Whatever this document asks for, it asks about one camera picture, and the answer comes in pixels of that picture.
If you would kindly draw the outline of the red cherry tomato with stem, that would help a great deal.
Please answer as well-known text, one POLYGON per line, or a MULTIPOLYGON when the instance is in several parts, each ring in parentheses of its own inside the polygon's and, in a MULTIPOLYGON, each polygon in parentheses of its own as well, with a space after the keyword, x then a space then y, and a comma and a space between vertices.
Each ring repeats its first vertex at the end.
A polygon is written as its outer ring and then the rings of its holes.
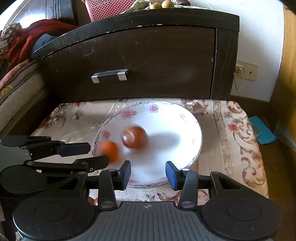
POLYGON ((98 198, 88 197, 88 202, 93 206, 97 206, 98 205, 98 198))

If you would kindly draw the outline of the bed mattress with quilts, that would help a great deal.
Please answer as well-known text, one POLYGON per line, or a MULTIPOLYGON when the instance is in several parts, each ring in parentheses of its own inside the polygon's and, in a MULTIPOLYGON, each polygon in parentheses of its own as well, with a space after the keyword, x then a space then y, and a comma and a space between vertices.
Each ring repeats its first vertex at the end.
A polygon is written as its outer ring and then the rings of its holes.
MULTIPOLYGON (((20 24, 12 24, 6 28, 1 37, 1 43, 8 44, 1 58, 9 51, 12 41, 17 37, 20 24)), ((44 85, 41 77, 34 77, 38 74, 38 64, 29 59, 15 66, 1 78, 1 136, 13 128, 13 118, 18 115, 21 109, 40 91, 44 85)))

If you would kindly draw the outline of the large dark red tomato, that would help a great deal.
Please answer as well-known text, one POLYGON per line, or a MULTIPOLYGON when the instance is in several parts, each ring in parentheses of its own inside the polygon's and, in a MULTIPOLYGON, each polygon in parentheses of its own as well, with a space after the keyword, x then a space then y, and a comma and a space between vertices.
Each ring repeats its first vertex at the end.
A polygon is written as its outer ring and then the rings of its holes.
POLYGON ((128 148, 142 149, 148 143, 148 135, 142 127, 130 126, 122 131, 121 141, 128 148))

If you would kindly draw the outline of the orange tangerine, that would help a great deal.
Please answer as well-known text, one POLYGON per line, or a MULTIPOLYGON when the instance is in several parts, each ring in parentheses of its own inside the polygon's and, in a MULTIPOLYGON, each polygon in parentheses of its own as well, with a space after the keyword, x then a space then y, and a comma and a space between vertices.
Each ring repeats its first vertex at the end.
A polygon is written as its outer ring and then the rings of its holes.
POLYGON ((112 141, 104 141, 99 143, 98 153, 100 156, 107 156, 110 163, 115 163, 119 159, 118 146, 112 141))

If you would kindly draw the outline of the wall power socket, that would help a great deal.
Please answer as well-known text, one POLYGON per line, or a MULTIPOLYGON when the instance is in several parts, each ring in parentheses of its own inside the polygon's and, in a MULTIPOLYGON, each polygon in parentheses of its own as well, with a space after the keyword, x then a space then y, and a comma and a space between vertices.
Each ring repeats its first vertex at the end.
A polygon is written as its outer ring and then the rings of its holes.
POLYGON ((236 61, 236 69, 234 76, 236 78, 244 78, 255 81, 257 79, 258 66, 250 63, 236 61))

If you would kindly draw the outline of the pink plastic basket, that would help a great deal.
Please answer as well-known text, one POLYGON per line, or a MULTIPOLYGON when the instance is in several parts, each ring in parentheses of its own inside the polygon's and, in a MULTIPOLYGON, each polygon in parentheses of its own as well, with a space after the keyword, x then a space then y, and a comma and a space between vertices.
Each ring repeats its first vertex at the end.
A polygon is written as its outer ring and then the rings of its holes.
POLYGON ((129 9, 134 0, 88 0, 82 1, 92 22, 119 15, 129 9))

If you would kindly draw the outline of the longan on nightstand right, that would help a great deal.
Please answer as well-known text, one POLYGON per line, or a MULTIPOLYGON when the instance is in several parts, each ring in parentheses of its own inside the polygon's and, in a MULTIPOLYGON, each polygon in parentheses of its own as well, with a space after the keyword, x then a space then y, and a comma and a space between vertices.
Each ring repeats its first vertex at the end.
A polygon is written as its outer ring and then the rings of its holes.
POLYGON ((174 3, 171 0, 164 0, 161 6, 163 9, 174 8, 174 3))

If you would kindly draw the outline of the dark wooden nightstand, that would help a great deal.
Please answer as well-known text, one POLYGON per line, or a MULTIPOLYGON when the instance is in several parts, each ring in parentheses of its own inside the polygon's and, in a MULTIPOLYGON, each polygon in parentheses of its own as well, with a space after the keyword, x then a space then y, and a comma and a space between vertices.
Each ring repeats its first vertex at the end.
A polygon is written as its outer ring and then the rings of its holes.
POLYGON ((229 97, 240 18, 208 9, 155 9, 89 23, 34 53, 46 90, 59 102, 229 97), (128 69, 126 81, 93 83, 128 69))

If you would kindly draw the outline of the longan on nightstand left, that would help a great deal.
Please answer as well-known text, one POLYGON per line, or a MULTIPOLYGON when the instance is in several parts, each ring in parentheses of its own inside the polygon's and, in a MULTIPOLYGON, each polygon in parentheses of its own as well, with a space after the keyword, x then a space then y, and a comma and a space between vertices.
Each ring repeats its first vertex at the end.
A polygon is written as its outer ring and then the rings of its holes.
POLYGON ((161 9, 162 5, 160 3, 154 3, 149 5, 149 9, 161 9))

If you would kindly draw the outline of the white cloth on nightstand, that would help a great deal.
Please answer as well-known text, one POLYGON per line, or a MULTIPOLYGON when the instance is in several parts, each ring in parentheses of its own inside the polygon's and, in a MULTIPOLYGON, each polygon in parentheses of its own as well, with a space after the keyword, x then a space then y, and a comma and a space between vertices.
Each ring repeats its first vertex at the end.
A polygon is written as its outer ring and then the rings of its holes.
POLYGON ((143 11, 149 9, 149 6, 151 5, 151 1, 138 1, 136 0, 132 6, 127 9, 124 13, 132 13, 134 11, 143 11))

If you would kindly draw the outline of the blue item on floor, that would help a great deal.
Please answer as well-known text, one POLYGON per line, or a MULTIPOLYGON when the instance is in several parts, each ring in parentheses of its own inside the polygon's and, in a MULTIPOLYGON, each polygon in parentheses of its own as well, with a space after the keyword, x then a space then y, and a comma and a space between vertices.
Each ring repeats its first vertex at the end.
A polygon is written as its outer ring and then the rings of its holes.
POLYGON ((270 129, 257 116, 249 118, 253 128, 254 135, 261 145, 270 144, 277 140, 277 137, 270 131, 270 129))

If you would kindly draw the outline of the red blanket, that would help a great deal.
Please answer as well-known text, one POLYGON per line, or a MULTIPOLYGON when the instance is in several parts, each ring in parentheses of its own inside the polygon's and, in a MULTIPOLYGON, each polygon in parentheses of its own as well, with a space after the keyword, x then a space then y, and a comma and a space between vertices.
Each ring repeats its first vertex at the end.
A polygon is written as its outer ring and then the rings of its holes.
POLYGON ((60 36, 75 28, 77 26, 61 22, 57 19, 39 20, 27 28, 20 28, 17 31, 17 37, 12 41, 10 49, 4 57, 10 63, 6 73, 18 64, 29 59, 34 44, 43 34, 60 36))

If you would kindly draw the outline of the white floral bowl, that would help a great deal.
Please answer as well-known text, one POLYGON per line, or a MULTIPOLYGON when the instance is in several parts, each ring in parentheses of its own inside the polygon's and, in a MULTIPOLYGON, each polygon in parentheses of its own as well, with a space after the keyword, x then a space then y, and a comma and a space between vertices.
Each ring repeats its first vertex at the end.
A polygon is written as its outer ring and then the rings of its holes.
POLYGON ((109 169, 131 162, 128 187, 152 188, 168 182, 166 162, 178 169, 192 166, 201 152, 203 135, 198 120, 184 107, 168 101, 141 101, 117 110, 103 123, 93 140, 93 156, 100 155, 102 142, 118 147, 118 160, 109 169), (148 143, 142 149, 126 147, 121 140, 122 132, 133 126, 147 133, 148 143))

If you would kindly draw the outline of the longan on nightstand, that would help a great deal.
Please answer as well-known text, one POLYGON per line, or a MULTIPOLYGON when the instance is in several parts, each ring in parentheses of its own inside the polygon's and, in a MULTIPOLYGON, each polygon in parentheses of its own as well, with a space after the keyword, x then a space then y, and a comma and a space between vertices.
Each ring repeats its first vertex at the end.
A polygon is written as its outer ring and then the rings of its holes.
POLYGON ((171 0, 164 0, 161 6, 163 9, 174 8, 174 3, 171 0))
POLYGON ((149 9, 161 9, 162 5, 160 3, 154 3, 149 5, 149 9))

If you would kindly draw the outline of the blue garment on bed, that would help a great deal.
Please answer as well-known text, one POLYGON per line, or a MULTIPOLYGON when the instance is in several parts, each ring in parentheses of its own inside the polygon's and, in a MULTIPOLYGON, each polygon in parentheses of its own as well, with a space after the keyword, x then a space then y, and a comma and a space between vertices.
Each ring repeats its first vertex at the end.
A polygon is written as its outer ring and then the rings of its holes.
POLYGON ((39 39, 37 39, 36 43, 33 45, 33 48, 31 50, 31 58, 34 55, 34 52, 43 47, 44 45, 48 44, 49 42, 51 42, 52 40, 55 40, 57 38, 57 36, 52 36, 49 34, 43 34, 41 35, 41 37, 39 37, 39 39))

